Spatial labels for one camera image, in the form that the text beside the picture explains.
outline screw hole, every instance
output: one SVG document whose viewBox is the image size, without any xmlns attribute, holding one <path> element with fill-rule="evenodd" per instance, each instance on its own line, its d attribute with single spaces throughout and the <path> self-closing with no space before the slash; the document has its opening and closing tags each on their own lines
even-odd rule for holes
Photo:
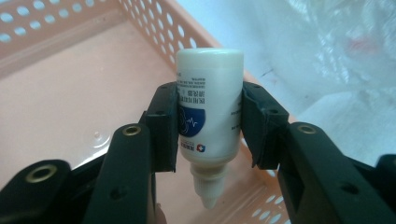
<svg viewBox="0 0 396 224">
<path fill-rule="evenodd" d="M 138 126 L 129 126 L 129 127 L 124 128 L 124 130 L 122 130 L 122 133 L 127 136 L 132 136 L 132 135 L 140 133 L 141 131 L 142 131 L 142 129 Z"/>
<path fill-rule="evenodd" d="M 298 126 L 298 130 L 302 133 L 314 134 L 317 132 L 313 127 L 308 125 L 300 125 Z"/>
<path fill-rule="evenodd" d="M 120 186 L 120 187 L 114 188 L 110 192 L 110 199 L 112 199 L 114 201 L 119 201 L 128 195 L 128 191 L 129 191 L 129 189 L 126 186 Z"/>
<path fill-rule="evenodd" d="M 270 113 L 277 114 L 277 113 L 279 113 L 279 111 L 277 111 L 276 109 L 270 109 Z"/>
<path fill-rule="evenodd" d="M 338 183 L 338 186 L 339 186 L 339 188 L 340 188 L 341 190 L 343 190 L 343 191 L 345 191 L 345 192 L 347 192 L 347 193 L 350 193 L 350 194 L 359 194 L 359 189 L 358 189 L 355 185 L 353 185 L 353 184 L 351 184 L 351 183 L 348 183 L 348 182 L 340 182 L 340 183 Z"/>
</svg>

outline black plastic bracket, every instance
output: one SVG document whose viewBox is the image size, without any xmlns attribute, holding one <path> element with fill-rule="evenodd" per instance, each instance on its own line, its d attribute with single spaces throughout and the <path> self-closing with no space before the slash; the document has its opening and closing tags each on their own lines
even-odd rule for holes
<svg viewBox="0 0 396 224">
<path fill-rule="evenodd" d="M 161 85 L 139 123 L 151 131 L 155 172 L 175 172 L 177 162 L 177 84 Z"/>
<path fill-rule="evenodd" d="M 279 183 L 292 223 L 394 223 L 396 216 L 325 132 L 292 123 Z"/>
<path fill-rule="evenodd" d="M 252 166 L 275 170 L 279 165 L 279 136 L 287 127 L 289 113 L 263 87 L 244 82 L 242 133 L 251 152 Z"/>
<path fill-rule="evenodd" d="M 82 223 L 153 223 L 150 131 L 129 124 L 114 132 Z"/>
<path fill-rule="evenodd" d="M 0 223 L 58 223 L 70 190 L 65 161 L 34 163 L 18 172 L 0 193 Z"/>
</svg>

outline basket hole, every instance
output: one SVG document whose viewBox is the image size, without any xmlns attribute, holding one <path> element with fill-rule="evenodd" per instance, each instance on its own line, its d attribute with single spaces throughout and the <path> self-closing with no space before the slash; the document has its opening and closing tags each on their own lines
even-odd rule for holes
<svg viewBox="0 0 396 224">
<path fill-rule="evenodd" d="M 87 7 L 93 7 L 95 3 L 93 0 L 85 0 L 85 5 L 87 5 Z"/>
<path fill-rule="evenodd" d="M 258 216 L 259 215 L 259 213 L 261 212 L 262 210 L 260 209 L 260 208 L 258 208 L 256 211 L 254 211 L 254 213 L 251 215 L 252 217 L 256 217 L 256 216 Z"/>
<path fill-rule="evenodd" d="M 53 17 L 52 15 L 47 15 L 44 17 L 44 21 L 46 21 L 49 24 L 53 24 L 55 23 L 55 17 Z"/>
<path fill-rule="evenodd" d="M 270 175 L 271 177 L 275 177 L 276 176 L 275 171 L 273 171 L 273 170 L 266 170 L 266 171 L 267 171 L 267 174 Z"/>
<path fill-rule="evenodd" d="M 152 37 L 152 39 L 154 40 L 154 43 L 156 44 L 156 45 L 158 45 L 158 39 L 157 39 L 157 37 Z"/>
<path fill-rule="evenodd" d="M 142 0 L 140 0 L 140 6 L 143 8 L 143 10 L 146 9 L 145 3 Z"/>
<path fill-rule="evenodd" d="M 148 10 L 148 14 L 149 14 L 149 17 L 150 17 L 152 20 L 154 20 L 154 13 L 152 13 L 152 10 L 151 10 L 151 9 Z"/>
<path fill-rule="evenodd" d="M 145 22 L 145 24 L 149 23 L 148 18 L 146 17 L 146 15 L 143 15 L 143 21 Z"/>
<path fill-rule="evenodd" d="M 194 38 L 190 37 L 190 44 L 193 49 L 197 48 L 197 43 L 195 42 Z"/>
<path fill-rule="evenodd" d="M 178 33 L 180 34 L 180 36 L 184 37 L 184 29 L 183 29 L 183 27 L 181 25 L 179 25 L 177 27 L 177 29 L 178 29 Z"/>
<path fill-rule="evenodd" d="M 80 3 L 73 4 L 72 8 L 73 8 L 73 11 L 75 11 L 75 12 L 80 12 L 82 10 L 82 6 Z"/>
<path fill-rule="evenodd" d="M 178 44 L 178 48 L 179 48 L 179 49 L 184 49 L 183 43 L 181 43 L 180 41 L 178 41 L 177 44 Z"/>
<path fill-rule="evenodd" d="M 172 31 L 168 30 L 168 35 L 171 40 L 174 40 Z"/>
<path fill-rule="evenodd" d="M 11 36 L 8 34 L 0 34 L 0 41 L 3 43 L 9 43 L 11 42 Z"/>
<path fill-rule="evenodd" d="M 30 27 L 34 30 L 38 30 L 41 28 L 41 24 L 39 21 L 31 21 L 30 22 Z"/>
<path fill-rule="evenodd" d="M 270 219 L 270 224 L 275 224 L 275 223 L 277 223 L 277 222 L 280 220 L 281 217 L 282 217 L 281 214 L 277 214 L 276 216 L 271 217 L 271 219 Z"/>
<path fill-rule="evenodd" d="M 171 50 L 172 53 L 175 53 L 175 49 L 171 43 L 169 43 L 169 49 Z"/>
<path fill-rule="evenodd" d="M 49 2 L 53 5 L 58 5 L 59 4 L 59 0 L 49 0 Z"/>
<path fill-rule="evenodd" d="M 172 16 L 169 13 L 166 13 L 166 19 L 168 19 L 169 25 L 173 25 L 173 19 Z"/>
<path fill-rule="evenodd" d="M 273 199 L 275 198 L 275 194 L 271 195 L 267 201 L 265 201 L 266 203 L 270 203 Z"/>
<path fill-rule="evenodd" d="M 157 11 L 160 14 L 163 14 L 163 9 L 161 8 L 161 5 L 157 2 Z"/>
<path fill-rule="evenodd" d="M 163 30 L 163 22 L 162 22 L 160 19 L 158 19 L 158 25 L 159 25 L 160 28 Z"/>
<path fill-rule="evenodd" d="M 14 21 L 14 18 L 9 13 L 2 13 L 0 15 L 0 19 L 1 19 L 1 21 L 6 22 L 6 23 L 10 23 L 10 22 Z"/>
<path fill-rule="evenodd" d="M 169 55 L 169 59 L 171 60 L 171 63 L 175 63 L 175 58 L 172 55 Z"/>
<path fill-rule="evenodd" d="M 65 18 L 69 17 L 69 12 L 65 8 L 63 8 L 63 9 L 59 10 L 59 16 L 61 18 L 65 19 Z"/>
<path fill-rule="evenodd" d="M 34 1 L 33 2 L 33 7 L 37 10 L 43 10 L 46 6 L 44 5 L 43 2 L 41 1 Z"/>
<path fill-rule="evenodd" d="M 29 9 L 27 9 L 27 7 L 18 7 L 17 12 L 18 12 L 18 14 L 20 14 L 20 16 L 23 16 L 23 17 L 30 15 L 30 11 L 29 11 Z"/>
<path fill-rule="evenodd" d="M 262 215 L 259 217 L 259 220 L 265 220 L 266 217 L 268 217 L 270 215 L 270 211 L 265 211 L 262 213 Z"/>
<path fill-rule="evenodd" d="M 26 30 L 23 27 L 17 27 L 14 30 L 16 35 L 26 35 Z"/>
<path fill-rule="evenodd" d="M 241 143 L 242 143 L 242 145 L 244 145 L 244 147 L 248 147 L 248 143 L 245 138 L 241 138 Z"/>
<path fill-rule="evenodd" d="M 279 196 L 276 200 L 275 200 L 275 204 L 279 204 L 283 202 L 283 196 Z"/>
<path fill-rule="evenodd" d="M 155 28 L 154 24 L 151 24 L 151 30 L 152 32 L 157 33 L 157 29 Z"/>
<path fill-rule="evenodd" d="M 164 54 L 166 54 L 166 48 L 163 45 L 161 45 L 161 50 L 163 51 Z"/>
<path fill-rule="evenodd" d="M 140 15 L 140 10 L 137 6 L 134 6 L 134 11 L 137 13 L 137 15 Z"/>
<path fill-rule="evenodd" d="M 165 37 L 163 36 L 163 34 L 160 34 L 160 39 L 163 43 L 165 43 Z"/>
</svg>

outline plastic bag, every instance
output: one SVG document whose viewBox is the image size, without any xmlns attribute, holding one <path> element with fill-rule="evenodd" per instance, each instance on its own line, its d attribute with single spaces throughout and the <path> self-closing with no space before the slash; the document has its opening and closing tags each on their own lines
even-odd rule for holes
<svg viewBox="0 0 396 224">
<path fill-rule="evenodd" d="M 274 72 L 303 96 L 396 86 L 396 1 L 260 1 Z"/>
</svg>

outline basket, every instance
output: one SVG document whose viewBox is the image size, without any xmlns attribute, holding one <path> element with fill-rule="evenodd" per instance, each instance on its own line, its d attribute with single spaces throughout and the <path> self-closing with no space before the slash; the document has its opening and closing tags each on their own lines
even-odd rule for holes
<svg viewBox="0 0 396 224">
<path fill-rule="evenodd" d="M 105 153 L 176 80 L 179 49 L 219 47 L 175 1 L 13 0 L 0 4 L 0 24 L 1 187 L 36 161 L 77 167 Z M 168 223 L 290 223 L 276 171 L 252 169 L 244 144 L 214 209 L 181 156 L 175 174 L 157 174 L 157 197 Z"/>
</svg>

